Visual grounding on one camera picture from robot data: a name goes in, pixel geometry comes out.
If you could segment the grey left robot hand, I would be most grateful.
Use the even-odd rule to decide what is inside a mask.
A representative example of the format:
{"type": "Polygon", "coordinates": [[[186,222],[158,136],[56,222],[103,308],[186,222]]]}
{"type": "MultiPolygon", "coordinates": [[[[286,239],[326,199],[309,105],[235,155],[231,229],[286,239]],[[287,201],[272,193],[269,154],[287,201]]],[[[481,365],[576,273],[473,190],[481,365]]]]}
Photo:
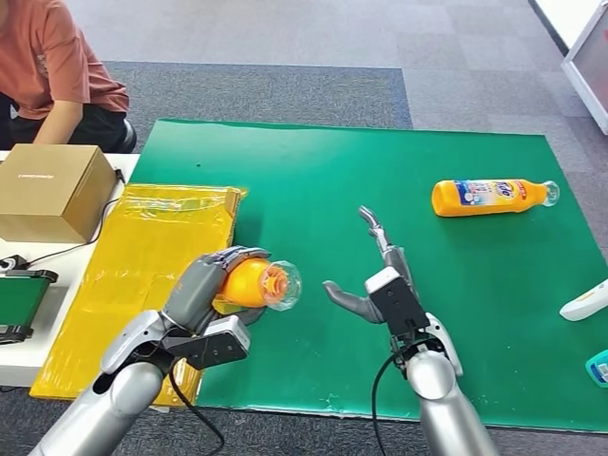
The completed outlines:
{"type": "Polygon", "coordinates": [[[200,256],[173,286],[162,313],[189,333],[204,333],[216,316],[212,303],[229,274],[247,259],[269,257],[265,249],[244,246],[200,256]]]}

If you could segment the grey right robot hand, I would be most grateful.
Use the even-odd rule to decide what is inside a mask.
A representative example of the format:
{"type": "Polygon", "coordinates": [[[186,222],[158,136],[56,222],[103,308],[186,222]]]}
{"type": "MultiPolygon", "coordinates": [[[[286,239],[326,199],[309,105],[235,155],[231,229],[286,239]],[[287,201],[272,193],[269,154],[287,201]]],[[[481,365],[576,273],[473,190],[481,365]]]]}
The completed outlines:
{"type": "MultiPolygon", "coordinates": [[[[384,265],[395,268],[408,285],[413,286],[412,276],[404,250],[391,242],[382,225],[368,207],[361,205],[358,212],[369,226],[369,233],[376,239],[384,265]]],[[[370,323],[384,323],[382,314],[368,297],[344,292],[338,284],[330,280],[324,281],[323,287],[330,301],[342,309],[359,315],[370,323]]]]}

